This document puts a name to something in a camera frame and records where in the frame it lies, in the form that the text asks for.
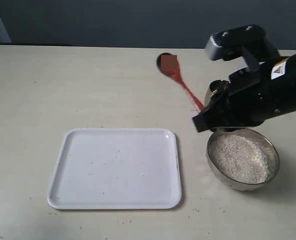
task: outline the stainless steel bowl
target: stainless steel bowl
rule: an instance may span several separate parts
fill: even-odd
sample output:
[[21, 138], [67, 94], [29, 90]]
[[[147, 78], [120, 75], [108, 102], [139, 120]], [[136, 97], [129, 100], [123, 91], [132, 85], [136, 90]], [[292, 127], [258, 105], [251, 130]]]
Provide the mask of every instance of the stainless steel bowl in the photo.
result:
[[[259, 183], [245, 183], [245, 182], [240, 182], [238, 180], [232, 179], [231, 177], [227, 176], [226, 174], [223, 173], [222, 169], [220, 169], [220, 167], [216, 166], [216, 161], [214, 158], [214, 156], [211, 154], [212, 148], [214, 146], [212, 146], [212, 143], [214, 143], [215, 140], [218, 139], [218, 137], [222, 136], [222, 135], [235, 135], [235, 136], [241, 136], [246, 138], [247, 140], [253, 142], [254, 144], [256, 144], [256, 146], [259, 147], [259, 149], [263, 152], [263, 154], [265, 155], [265, 161], [267, 163], [267, 167], [268, 167], [268, 176], [267, 178], [263, 181], [263, 182], [259, 182]], [[275, 147], [272, 145], [272, 143], [265, 138], [263, 135], [261, 135], [260, 133], [252, 130], [252, 129], [248, 129], [248, 128], [243, 128], [243, 129], [238, 129], [235, 131], [231, 131], [231, 132], [226, 132], [223, 130], [217, 130], [216, 132], [214, 132], [209, 140], [208, 140], [208, 144], [207, 144], [207, 159], [208, 159], [208, 164], [210, 166], [210, 169], [212, 170], [212, 172], [214, 173], [214, 175], [220, 179], [224, 184], [228, 185], [229, 187], [239, 190], [239, 191], [251, 191], [257, 188], [260, 188], [264, 185], [266, 185], [268, 182], [270, 182], [278, 173], [279, 170], [279, 155], [275, 149]]]

